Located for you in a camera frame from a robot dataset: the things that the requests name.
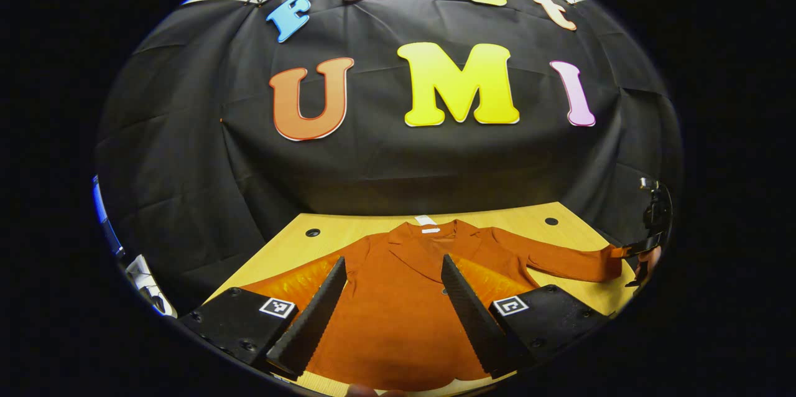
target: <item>orange coat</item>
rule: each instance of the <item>orange coat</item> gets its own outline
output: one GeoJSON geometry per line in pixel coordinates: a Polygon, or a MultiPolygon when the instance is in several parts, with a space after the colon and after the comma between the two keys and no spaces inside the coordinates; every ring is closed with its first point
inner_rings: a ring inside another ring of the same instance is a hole
{"type": "MultiPolygon", "coordinates": [[[[422,233],[401,224],[365,236],[307,266],[329,267],[346,258],[348,283],[307,371],[375,389],[425,391],[452,380],[487,377],[467,340],[440,278],[443,256],[454,253],[503,274],[528,289],[539,287],[529,266],[561,278],[608,281],[622,273],[624,249],[609,245],[582,252],[524,238],[497,227],[478,229],[461,220],[422,233]]],[[[242,287],[306,307],[308,299],[281,286],[287,271],[242,287]]]]}

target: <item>letter f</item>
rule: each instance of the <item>letter f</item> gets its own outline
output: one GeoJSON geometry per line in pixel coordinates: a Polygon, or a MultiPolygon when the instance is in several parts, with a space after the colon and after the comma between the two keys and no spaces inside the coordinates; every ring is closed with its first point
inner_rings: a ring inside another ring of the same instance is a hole
{"type": "Polygon", "coordinates": [[[309,16],[299,16],[296,12],[308,11],[310,9],[310,1],[308,0],[286,0],[282,5],[277,6],[276,9],[268,14],[265,18],[267,21],[273,21],[276,28],[279,30],[279,37],[276,38],[278,42],[285,42],[291,34],[301,28],[307,21],[310,20],[309,16]]]}

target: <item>letter m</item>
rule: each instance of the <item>letter m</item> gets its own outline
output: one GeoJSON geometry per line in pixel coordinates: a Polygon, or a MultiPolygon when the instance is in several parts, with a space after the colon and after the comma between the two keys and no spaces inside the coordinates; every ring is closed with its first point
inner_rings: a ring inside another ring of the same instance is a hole
{"type": "Polygon", "coordinates": [[[459,69],[439,45],[415,42],[398,48],[398,56],[409,62],[412,75],[412,111],[404,117],[409,126],[432,126],[445,120],[437,108],[435,89],[450,114],[463,122],[470,113],[476,91],[480,91],[473,116],[481,124],[515,124],[520,111],[514,107],[506,62],[508,49],[494,44],[477,44],[459,69]]]}

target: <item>wooden table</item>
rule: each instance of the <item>wooden table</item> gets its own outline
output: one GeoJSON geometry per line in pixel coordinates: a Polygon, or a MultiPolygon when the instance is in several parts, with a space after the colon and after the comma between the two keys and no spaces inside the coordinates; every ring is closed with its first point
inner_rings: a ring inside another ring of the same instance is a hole
{"type": "MultiPolygon", "coordinates": [[[[245,286],[245,284],[270,278],[335,252],[364,236],[390,232],[403,222],[418,225],[415,216],[361,217],[301,213],[281,232],[277,233],[271,241],[268,241],[268,244],[249,259],[241,269],[231,275],[221,287],[210,295],[208,301],[229,287],[245,286]],[[307,236],[306,232],[309,229],[319,229],[320,235],[307,236]]],[[[575,250],[600,250],[608,244],[599,233],[559,202],[505,210],[429,216],[437,224],[460,219],[475,227],[499,227],[517,233],[517,235],[575,250]],[[558,224],[555,226],[546,224],[546,218],[555,218],[558,220],[558,224]]],[[[572,279],[556,278],[534,269],[528,269],[528,272],[540,286],[556,284],[605,315],[622,309],[635,290],[633,287],[625,287],[625,284],[634,278],[633,270],[625,261],[622,262],[622,277],[609,283],[584,283],[572,279]]],[[[444,388],[410,392],[409,395],[418,397],[455,395],[490,385],[490,383],[503,380],[513,374],[515,372],[495,380],[490,377],[472,381],[454,380],[444,388]]],[[[290,383],[334,397],[344,396],[348,387],[347,383],[330,380],[309,371],[305,371],[298,381],[290,381],[290,383]]]]}

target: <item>pink letter i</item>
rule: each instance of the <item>pink letter i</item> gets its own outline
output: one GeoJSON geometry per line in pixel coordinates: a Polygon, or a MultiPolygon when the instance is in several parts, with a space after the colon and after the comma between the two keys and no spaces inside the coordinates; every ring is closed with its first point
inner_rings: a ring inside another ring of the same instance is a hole
{"type": "Polygon", "coordinates": [[[580,70],[568,62],[550,62],[550,67],[561,76],[563,88],[567,91],[569,99],[569,123],[575,126],[594,126],[595,117],[589,112],[589,104],[583,94],[583,86],[578,78],[580,70]]]}

